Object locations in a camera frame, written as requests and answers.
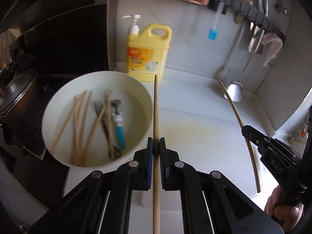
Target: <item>white countertop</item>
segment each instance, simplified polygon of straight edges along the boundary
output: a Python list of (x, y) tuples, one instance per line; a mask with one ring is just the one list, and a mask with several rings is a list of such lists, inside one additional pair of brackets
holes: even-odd
[[(256, 196), (245, 140), (216, 81), (176, 70), (166, 70), (165, 75), (159, 83), (160, 136), (165, 137), (167, 148), (177, 151), (181, 161), (198, 171), (219, 170), (247, 196)], [(144, 86), (153, 95), (153, 83), (144, 83)], [(243, 97), (236, 106), (245, 124), (265, 133), (251, 98)], [(141, 148), (145, 148), (146, 143), (147, 138)], [(71, 168), (64, 193), (67, 194), (91, 171)]]
[[(276, 181), (265, 168), (263, 173), (263, 165), (260, 164), (260, 176), (265, 182), (263, 192), (260, 196), (256, 196), (255, 178), (245, 140), (217, 82), (207, 77), (172, 69), (166, 69), (165, 75), (159, 83), (160, 136), (165, 137), (167, 148), (177, 151), (181, 161), (191, 164), (198, 171), (205, 173), (212, 170), (221, 171), (263, 209), (268, 196), (276, 186)], [(153, 95), (153, 83), (144, 83), (144, 86)], [(236, 107), (244, 124), (252, 125), (262, 133), (266, 133), (252, 96), (253, 94), (245, 92), (242, 101), (236, 103)], [(139, 149), (145, 148), (146, 143), (147, 138)], [(104, 173), (113, 171), (107, 168), (100, 170)], [(91, 171), (92, 169), (70, 168), (64, 195)], [(133, 192), (129, 234), (151, 232), (151, 208), (151, 190)], [(37, 217), (44, 212), (41, 207), (37, 210)], [(23, 215), (27, 213), (27, 210), (24, 213), (20, 212), (18, 218), (24, 219)], [(162, 233), (168, 231), (172, 234), (183, 233), (179, 192), (161, 191), (160, 216)], [(31, 219), (27, 223), (31, 225), (35, 221), (36, 219)]]

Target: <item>blue handle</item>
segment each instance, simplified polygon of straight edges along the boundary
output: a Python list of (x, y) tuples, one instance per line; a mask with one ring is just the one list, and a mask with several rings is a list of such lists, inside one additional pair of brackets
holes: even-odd
[(122, 127), (116, 127), (116, 132), (119, 148), (124, 150), (126, 148), (126, 143), (124, 141), (124, 131), (122, 130)]

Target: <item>white pump head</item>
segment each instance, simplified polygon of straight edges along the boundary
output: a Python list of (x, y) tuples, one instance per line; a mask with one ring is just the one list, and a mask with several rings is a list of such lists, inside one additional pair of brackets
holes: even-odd
[(141, 18), (141, 15), (128, 15), (123, 16), (122, 18), (133, 18), (133, 24), (129, 26), (129, 33), (130, 34), (139, 34), (140, 28), (137, 25), (138, 19)]

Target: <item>wall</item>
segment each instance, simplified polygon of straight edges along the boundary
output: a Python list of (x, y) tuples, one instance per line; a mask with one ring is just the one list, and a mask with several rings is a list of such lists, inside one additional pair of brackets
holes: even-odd
[(294, 128), (312, 104), (311, 47), (312, 22), (298, 0), (293, 0), (285, 45), (256, 93), (274, 129), (280, 133)]
[[(276, 0), (270, 0), (269, 18), (285, 34), (290, 16), (278, 14), (274, 9)], [(291, 11), (292, 0), (283, 0)], [(222, 67), (236, 37), (239, 26), (233, 22), (234, 11), (228, 9), (220, 17), (217, 41), (207, 39), (215, 12), (205, 6), (180, 0), (118, 0), (117, 11), (117, 61), (126, 61), (126, 38), (130, 19), (122, 19), (129, 14), (140, 14), (139, 26), (144, 29), (150, 23), (165, 24), (171, 27), (173, 37), (166, 67), (183, 70), (214, 78)], [(230, 64), (226, 82), (234, 80), (245, 66), (250, 53), (247, 47), (250, 38), (249, 24), (244, 32), (238, 51)], [(262, 66), (265, 58), (255, 55), (241, 82), (245, 89), (255, 92), (268, 74), (270, 67)]]

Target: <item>dish soap bottle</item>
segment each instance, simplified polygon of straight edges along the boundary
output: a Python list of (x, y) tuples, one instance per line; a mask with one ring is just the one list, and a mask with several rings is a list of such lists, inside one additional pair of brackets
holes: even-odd
[[(141, 33), (137, 25), (140, 15), (129, 15), (123, 18), (132, 18), (133, 24), (129, 27), (127, 42), (127, 74), (141, 82), (154, 82), (155, 75), (163, 77), (172, 30), (169, 26), (150, 24)], [(152, 33), (153, 29), (162, 29), (164, 36)]]

